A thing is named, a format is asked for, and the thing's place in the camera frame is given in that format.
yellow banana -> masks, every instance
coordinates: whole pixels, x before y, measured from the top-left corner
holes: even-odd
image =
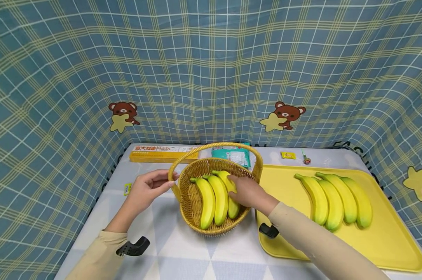
[[[317,180],[314,178],[302,176],[300,174],[295,174],[295,178],[301,181],[306,191],[310,194],[313,204],[312,220],[319,225],[324,225],[328,218],[329,208],[328,199],[320,184],[317,183]]]
[[[210,183],[212,189],[214,190],[214,195],[216,195],[216,210],[214,212],[214,222],[217,226],[223,224],[227,217],[228,213],[228,192],[223,184],[222,180],[219,177],[203,176]]]
[[[236,186],[234,185],[234,183],[231,180],[229,180],[227,178],[227,176],[230,175],[227,171],[225,171],[225,170],[222,170],[222,171],[213,170],[211,173],[213,175],[216,175],[217,177],[219,177],[222,180],[223,184],[227,188],[227,192],[237,193]],[[228,217],[230,217],[230,219],[234,219],[234,218],[237,217],[237,215],[239,214],[240,208],[241,208],[241,206],[240,206],[239,203],[232,200],[232,198],[230,198],[230,197],[228,198]]]
[[[348,177],[340,177],[340,179],[351,190],[357,203],[357,226],[361,229],[366,229],[371,225],[371,221],[373,220],[373,209],[371,208],[368,196],[353,179]]]
[[[337,189],[325,180],[318,180],[314,178],[322,187],[326,198],[328,199],[329,213],[328,219],[326,220],[325,227],[329,231],[336,231],[343,222],[343,201],[337,192]]]
[[[202,178],[190,178],[190,181],[196,183],[199,192],[202,195],[203,206],[202,216],[200,217],[200,229],[208,229],[214,218],[216,209],[216,197],[210,183]]]
[[[328,181],[337,189],[343,201],[344,220],[347,224],[354,223],[357,219],[357,204],[348,186],[337,175],[320,172],[315,175]]]

white table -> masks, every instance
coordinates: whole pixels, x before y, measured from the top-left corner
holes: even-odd
[[[125,184],[134,182],[137,175],[148,171],[169,169],[170,163],[130,162],[129,153],[136,145],[140,144],[130,145],[124,153],[58,271],[56,280],[66,277],[99,231],[116,214],[126,198]],[[304,166],[300,149],[256,149],[264,159],[264,164]],[[281,151],[294,152],[297,159],[282,159]],[[304,152],[312,159],[313,167],[358,169],[369,173],[359,156],[348,150],[304,149]],[[199,158],[210,156],[210,149],[199,153]],[[180,164],[176,171],[181,172],[185,166]],[[157,198],[149,209],[135,219],[128,236],[132,243],[146,236],[150,246],[142,256],[125,256],[115,279],[326,279],[310,262],[278,259],[265,253],[258,241],[254,210],[234,230],[219,238],[198,235],[181,218],[178,201],[171,190]],[[391,279],[422,280],[422,273],[385,272]]]

plastic package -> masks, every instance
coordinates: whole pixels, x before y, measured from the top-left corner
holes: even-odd
[[[250,153],[248,150],[239,147],[214,147],[211,151],[213,158],[228,159],[245,168],[250,168]]]

basket handle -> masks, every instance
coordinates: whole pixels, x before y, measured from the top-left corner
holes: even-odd
[[[206,145],[197,147],[194,150],[190,150],[189,152],[187,152],[186,154],[182,155],[175,162],[172,163],[171,167],[169,168],[169,172],[167,174],[167,178],[169,179],[169,181],[173,181],[174,180],[173,173],[174,173],[175,168],[177,167],[177,165],[179,163],[181,163],[182,160],[184,160],[188,156],[190,156],[190,155],[192,155],[194,153],[197,153],[199,151],[208,149],[208,148],[219,147],[219,146],[244,148],[244,149],[249,150],[253,154],[255,154],[255,156],[256,156],[256,163],[255,163],[255,166],[253,167],[252,174],[255,177],[256,182],[259,183],[259,180],[261,178],[262,166],[264,165],[263,162],[262,162],[261,154],[257,150],[255,150],[253,147],[250,147],[249,145],[244,145],[244,144],[240,144],[240,143],[232,143],[232,142],[219,142],[219,143],[213,143],[213,144],[206,144]],[[180,201],[180,191],[179,191],[178,186],[176,184],[174,184],[172,186],[172,191],[174,192],[174,194],[177,197],[178,201]]]

small yellow label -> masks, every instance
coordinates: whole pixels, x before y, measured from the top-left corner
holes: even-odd
[[[290,152],[281,152],[281,156],[283,159],[296,159],[296,155]]]
[[[130,189],[132,188],[132,184],[131,183],[128,183],[128,184],[125,184],[124,186],[125,186],[125,188],[124,188],[124,196],[129,195]]]

